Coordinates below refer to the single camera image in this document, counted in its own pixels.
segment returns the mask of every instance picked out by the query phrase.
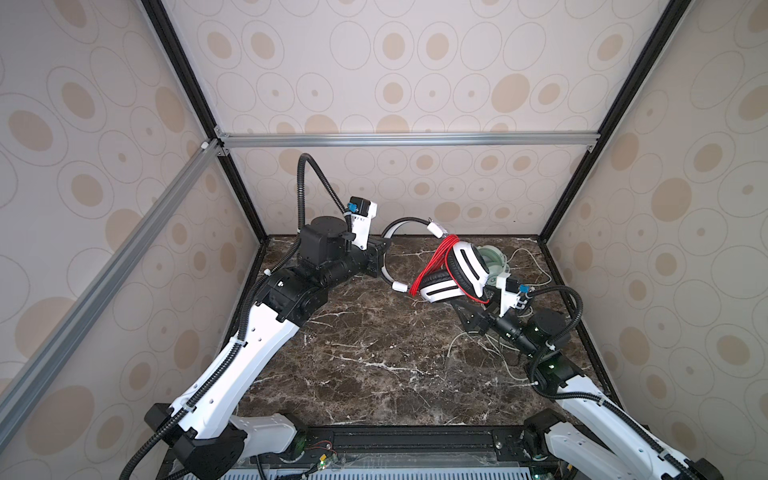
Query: wall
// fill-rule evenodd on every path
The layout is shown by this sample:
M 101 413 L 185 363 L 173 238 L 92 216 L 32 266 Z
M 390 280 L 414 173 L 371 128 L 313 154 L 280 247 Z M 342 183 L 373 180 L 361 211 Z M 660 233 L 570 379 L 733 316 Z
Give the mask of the wall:
M 594 130 L 666 2 L 175 0 L 165 5 L 220 126 L 252 134 Z M 430 169 L 372 168 L 383 148 L 307 150 L 345 184 L 364 176 L 377 186 L 378 194 L 388 190 L 387 185 L 395 188 L 379 198 L 399 204 L 382 212 L 381 223 L 394 220 L 393 214 L 400 210 L 440 218 L 437 209 L 443 201 L 453 202 L 451 208 L 461 212 L 484 201 L 480 208 L 485 217 L 486 210 L 525 192 L 539 200 L 524 203 L 523 196 L 514 205 L 515 212 L 536 204 L 529 208 L 546 218 L 557 196 L 545 200 L 536 189 L 547 185 L 554 193 L 569 175 L 553 179 L 539 169 L 537 160 L 542 161 L 552 147 L 532 148 L 535 155 L 522 179 L 525 186 L 517 178 L 522 174 L 512 166 L 524 148 L 504 147 L 488 155 L 484 152 L 493 147 L 436 148 L 434 176 Z M 400 165 L 413 163 L 417 150 L 390 153 Z M 241 174 L 282 177 L 276 179 L 285 187 L 290 177 L 274 168 L 282 151 L 267 151 L 240 152 L 241 165 L 265 163 L 243 168 Z M 581 152 L 568 154 L 577 157 L 583 152 L 582 147 Z M 487 156 L 496 157 L 498 169 L 472 168 Z M 349 168 L 358 161 L 362 164 Z M 457 162 L 462 168 L 445 168 Z M 570 163 L 564 156 L 556 162 Z M 487 185 L 483 195 L 473 196 L 470 187 L 467 194 L 434 195 L 423 201 L 424 195 L 414 197 L 405 189 L 418 176 L 430 177 L 427 184 L 439 184 L 450 176 L 467 187 L 476 181 Z M 514 180 L 517 187 L 503 192 Z M 550 180 L 555 182 L 552 188 Z M 286 204 L 269 195 L 254 195 L 268 233 L 295 232 L 292 223 L 283 225 L 270 216 L 270 210 L 282 210 Z M 515 212 L 494 222 L 489 231 L 540 231 L 543 222 L 515 221 Z M 485 233 L 487 224 L 478 227 L 484 219 L 446 221 L 459 233 Z
M 701 2 L 550 247 L 629 412 L 768 472 L 768 2 Z
M 3 5 L 0 105 L 3 389 L 202 134 L 129 0 Z M 116 478 L 147 408 L 215 355 L 254 247 L 209 167 L 0 455 L 0 478 Z M 135 478 L 154 478 L 162 450 Z

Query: red cord bundle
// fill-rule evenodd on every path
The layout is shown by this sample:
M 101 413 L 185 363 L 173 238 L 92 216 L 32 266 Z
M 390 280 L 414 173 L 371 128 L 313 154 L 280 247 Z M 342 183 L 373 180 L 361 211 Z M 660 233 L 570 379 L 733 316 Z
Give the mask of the red cord bundle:
M 456 235 L 448 235 L 445 239 L 443 239 L 442 243 L 440 243 L 440 247 L 437 247 L 435 254 L 432 255 L 429 263 L 427 263 L 427 266 L 424 267 L 424 270 L 422 270 L 419 276 L 416 277 L 416 280 L 413 281 L 411 289 L 408 290 L 408 293 L 410 293 L 412 296 L 416 296 L 416 294 L 419 293 L 424 277 L 432 272 L 440 270 L 440 267 L 445 264 L 445 259 L 448 257 L 448 252 L 450 252 L 453 246 L 456 245 L 459 241 L 461 240 Z

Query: patterned wall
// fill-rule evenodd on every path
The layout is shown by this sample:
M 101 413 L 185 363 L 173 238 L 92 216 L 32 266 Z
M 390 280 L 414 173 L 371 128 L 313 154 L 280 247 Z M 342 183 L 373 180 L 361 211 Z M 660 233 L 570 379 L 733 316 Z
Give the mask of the patterned wall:
M 726 478 L 768 463 L 768 2 L 686 18 L 551 242 L 628 410 Z
M 540 232 L 585 147 L 308 148 L 342 201 L 379 204 L 373 233 L 393 220 L 431 217 L 456 233 Z M 296 232 L 294 148 L 235 149 L 235 161 L 270 233 Z M 306 218 L 339 216 L 312 168 L 306 172 Z M 402 233 L 424 234 L 406 225 Z
M 666 1 L 165 5 L 225 131 L 319 133 L 596 129 Z M 555 150 L 308 149 L 342 190 L 375 192 L 379 224 L 406 211 L 459 233 L 519 234 L 541 230 L 584 147 Z M 269 233 L 295 232 L 284 220 L 295 171 L 277 166 L 295 162 L 289 152 L 238 152 Z M 332 213 L 327 203 L 312 208 Z
M 0 15 L 0 391 L 201 142 L 131 0 Z M 0 456 L 0 478 L 116 478 L 153 402 L 213 357 L 254 239 L 208 168 Z M 161 452 L 136 478 L 154 478 Z

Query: white slotted grate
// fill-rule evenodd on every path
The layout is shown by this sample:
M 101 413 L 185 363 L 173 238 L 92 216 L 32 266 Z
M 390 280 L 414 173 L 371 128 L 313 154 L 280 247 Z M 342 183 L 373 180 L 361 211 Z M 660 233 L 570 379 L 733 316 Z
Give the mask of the white slotted grate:
M 303 470 L 271 469 L 267 480 L 278 476 L 301 473 Z M 195 480 L 192 474 L 184 480 Z M 531 480 L 526 467 L 482 468 L 348 468 L 340 472 L 326 470 L 313 473 L 310 480 Z M 255 468 L 238 468 L 228 472 L 221 480 L 260 480 Z

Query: headphones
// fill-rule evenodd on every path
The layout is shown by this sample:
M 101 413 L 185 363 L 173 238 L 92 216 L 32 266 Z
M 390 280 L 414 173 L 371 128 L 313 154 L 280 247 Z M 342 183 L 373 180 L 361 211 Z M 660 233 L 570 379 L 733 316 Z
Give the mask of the headphones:
M 437 238 L 448 235 L 448 231 L 435 222 L 428 222 L 415 217 L 405 217 L 395 220 L 384 229 L 383 238 L 392 238 L 395 232 L 408 222 L 426 225 L 427 230 Z M 394 280 L 386 269 L 386 254 L 384 255 L 382 275 L 397 292 L 407 292 L 410 285 Z M 483 287 L 488 281 L 488 267 L 477 248 L 469 242 L 459 241 L 453 245 L 445 258 L 445 269 L 432 272 L 422 278 L 419 293 L 430 303 L 442 302 L 460 296 L 469 296 L 480 303 L 484 299 Z

